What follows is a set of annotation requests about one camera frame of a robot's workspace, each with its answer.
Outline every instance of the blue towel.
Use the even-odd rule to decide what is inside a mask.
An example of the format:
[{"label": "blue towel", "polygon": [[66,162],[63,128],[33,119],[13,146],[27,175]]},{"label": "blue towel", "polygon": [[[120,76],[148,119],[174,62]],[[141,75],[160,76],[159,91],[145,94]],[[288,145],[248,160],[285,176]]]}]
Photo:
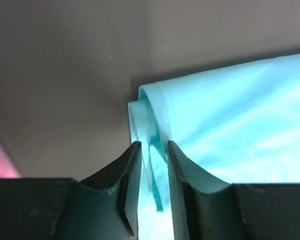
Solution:
[{"label": "blue towel", "polygon": [[300,182],[300,54],[143,85],[128,111],[140,240],[174,239],[168,140],[229,183]]}]

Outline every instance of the light blue cloth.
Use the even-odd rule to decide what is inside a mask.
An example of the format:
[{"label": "light blue cloth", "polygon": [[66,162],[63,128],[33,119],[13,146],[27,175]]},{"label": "light blue cloth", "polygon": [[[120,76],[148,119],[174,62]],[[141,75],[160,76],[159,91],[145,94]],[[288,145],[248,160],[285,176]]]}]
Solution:
[{"label": "light blue cloth", "polygon": [[140,240],[174,239],[168,140],[229,183],[300,182],[300,54],[143,85],[128,111]]}]

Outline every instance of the folded towel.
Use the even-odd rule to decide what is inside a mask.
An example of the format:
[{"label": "folded towel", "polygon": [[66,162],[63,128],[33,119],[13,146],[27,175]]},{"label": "folded towel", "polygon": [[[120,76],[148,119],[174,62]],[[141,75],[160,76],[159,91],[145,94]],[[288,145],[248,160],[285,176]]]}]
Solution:
[{"label": "folded towel", "polygon": [[229,183],[300,182],[300,54],[143,85],[128,111],[140,240],[174,239],[168,140]]}]

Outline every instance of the gray surface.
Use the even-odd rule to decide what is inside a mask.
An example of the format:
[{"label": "gray surface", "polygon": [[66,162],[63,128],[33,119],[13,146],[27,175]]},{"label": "gray surface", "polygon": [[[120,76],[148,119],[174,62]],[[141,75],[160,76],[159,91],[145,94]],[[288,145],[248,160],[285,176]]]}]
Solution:
[{"label": "gray surface", "polygon": [[82,179],[130,144],[140,84],[300,52],[300,0],[0,1],[0,140]]}]

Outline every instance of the cyan fabric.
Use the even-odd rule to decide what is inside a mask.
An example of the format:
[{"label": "cyan fabric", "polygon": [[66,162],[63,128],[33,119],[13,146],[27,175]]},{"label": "cyan fabric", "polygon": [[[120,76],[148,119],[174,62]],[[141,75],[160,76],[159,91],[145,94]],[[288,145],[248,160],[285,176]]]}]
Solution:
[{"label": "cyan fabric", "polygon": [[168,140],[229,183],[300,182],[300,54],[143,85],[128,111],[140,240],[174,239]]}]

